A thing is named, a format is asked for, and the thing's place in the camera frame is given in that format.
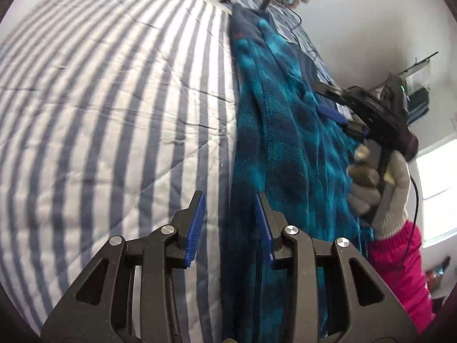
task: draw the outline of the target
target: window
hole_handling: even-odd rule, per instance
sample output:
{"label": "window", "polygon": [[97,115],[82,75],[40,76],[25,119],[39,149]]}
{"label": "window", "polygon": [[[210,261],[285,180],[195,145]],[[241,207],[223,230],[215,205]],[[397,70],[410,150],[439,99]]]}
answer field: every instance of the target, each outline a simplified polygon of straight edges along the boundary
{"label": "window", "polygon": [[422,186],[424,241],[457,232],[457,139],[416,159]]}

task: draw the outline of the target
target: bed sheet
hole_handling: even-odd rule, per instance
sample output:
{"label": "bed sheet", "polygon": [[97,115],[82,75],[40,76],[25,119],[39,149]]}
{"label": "bed sheet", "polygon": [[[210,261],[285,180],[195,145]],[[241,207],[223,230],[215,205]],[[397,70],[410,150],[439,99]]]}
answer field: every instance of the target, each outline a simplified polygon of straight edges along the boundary
{"label": "bed sheet", "polygon": [[[331,81],[302,28],[291,34],[292,14],[270,12]],[[45,0],[2,43],[0,283],[36,332],[110,236],[148,235],[199,189],[196,261],[174,273],[179,323],[183,342],[221,341],[237,102],[228,24],[210,0]]]}

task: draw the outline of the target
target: gloved hand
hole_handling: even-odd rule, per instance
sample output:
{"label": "gloved hand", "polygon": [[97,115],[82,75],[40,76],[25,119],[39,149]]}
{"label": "gloved hand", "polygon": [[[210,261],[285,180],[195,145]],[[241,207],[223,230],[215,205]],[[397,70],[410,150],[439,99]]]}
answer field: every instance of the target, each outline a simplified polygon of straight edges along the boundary
{"label": "gloved hand", "polygon": [[[377,206],[381,200],[381,195],[376,188],[379,184],[378,172],[365,162],[369,153],[365,145],[357,147],[356,163],[347,168],[348,175],[353,179],[347,201],[359,216],[368,213],[371,206]],[[395,182],[395,189],[385,217],[371,224],[377,240],[396,235],[408,218],[406,202],[410,192],[410,173],[403,155],[398,151],[390,155],[387,171]]]}

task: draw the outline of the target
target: pink jacket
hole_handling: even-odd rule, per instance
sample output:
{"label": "pink jacket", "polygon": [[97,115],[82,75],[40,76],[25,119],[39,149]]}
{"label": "pink jacket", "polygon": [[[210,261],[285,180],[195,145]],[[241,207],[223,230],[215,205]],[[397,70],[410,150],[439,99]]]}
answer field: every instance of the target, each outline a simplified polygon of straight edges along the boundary
{"label": "pink jacket", "polygon": [[419,333],[421,333],[435,316],[432,309],[430,293],[426,286],[426,276],[420,263],[420,245],[422,236],[417,227],[401,269],[401,261],[411,236],[413,224],[407,221],[403,229],[395,236],[370,243],[368,260],[391,288],[410,315]]}

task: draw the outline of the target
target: wire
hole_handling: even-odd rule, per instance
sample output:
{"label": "wire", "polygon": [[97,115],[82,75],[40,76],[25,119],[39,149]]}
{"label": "wire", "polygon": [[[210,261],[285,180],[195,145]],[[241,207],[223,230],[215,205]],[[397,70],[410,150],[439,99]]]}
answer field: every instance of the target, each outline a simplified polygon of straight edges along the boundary
{"label": "wire", "polygon": [[[316,55],[314,56],[314,58],[311,58],[312,61],[313,61],[313,63],[316,65],[316,59],[317,59],[317,57],[319,56],[318,51],[317,51],[316,49],[311,49],[311,50],[305,51],[304,53],[305,53],[305,54],[308,54],[308,53],[316,53]],[[316,65],[316,68],[317,68],[317,70],[320,72],[320,74],[322,75],[322,77],[323,77],[325,80],[327,80],[328,84],[334,86],[333,81],[332,81],[324,72],[322,72],[322,70],[321,70],[317,65]]]}
{"label": "wire", "polygon": [[419,191],[417,189],[417,184],[416,184],[416,181],[414,180],[414,178],[411,175],[410,175],[410,178],[411,178],[411,182],[413,183],[414,191],[416,193],[416,212],[414,213],[413,228],[411,230],[410,239],[408,240],[408,244],[406,245],[406,250],[404,252],[403,259],[401,261],[400,270],[398,272],[397,279],[396,279],[394,285],[397,284],[398,280],[401,277],[401,274],[403,273],[404,263],[406,261],[406,257],[408,256],[408,250],[410,249],[410,245],[411,245],[411,242],[413,240],[414,230],[416,228],[417,213],[419,212]]}
{"label": "wire", "polygon": [[[294,34],[292,31],[290,33],[292,33],[293,37],[295,37],[296,43],[297,43],[298,47],[300,48],[300,50],[303,51],[302,46],[300,45],[300,41],[298,40],[298,37],[296,36],[296,34]],[[281,35],[279,32],[278,32],[278,35],[281,36],[284,40],[289,41],[289,39],[287,37]]]}
{"label": "wire", "polygon": [[294,13],[296,16],[298,16],[298,20],[299,22],[294,25],[290,30],[292,31],[293,29],[296,29],[298,26],[300,26],[302,24],[302,17],[300,15],[298,15],[296,12],[294,12],[290,7],[288,7],[287,5],[285,5],[285,7],[287,7],[292,13]]}
{"label": "wire", "polygon": [[[283,5],[285,7],[287,7],[290,11],[292,11],[292,9],[290,9],[290,7],[288,7],[286,4],[283,3]],[[300,18],[300,15],[298,15],[296,12],[292,11],[292,13],[296,14],[298,16],[298,18]],[[300,23],[298,23],[297,25],[295,25],[293,28],[290,28],[289,25],[287,24],[287,22],[285,22],[286,25],[287,25],[287,28],[289,29],[290,33],[293,35],[293,37],[295,38],[296,40],[296,43],[298,44],[298,47],[300,48],[300,50],[302,50],[302,46],[300,45],[300,40],[298,39],[297,35],[295,34],[295,32],[293,31],[293,29],[297,28],[299,25],[301,25],[302,23],[302,18],[300,18]]]}

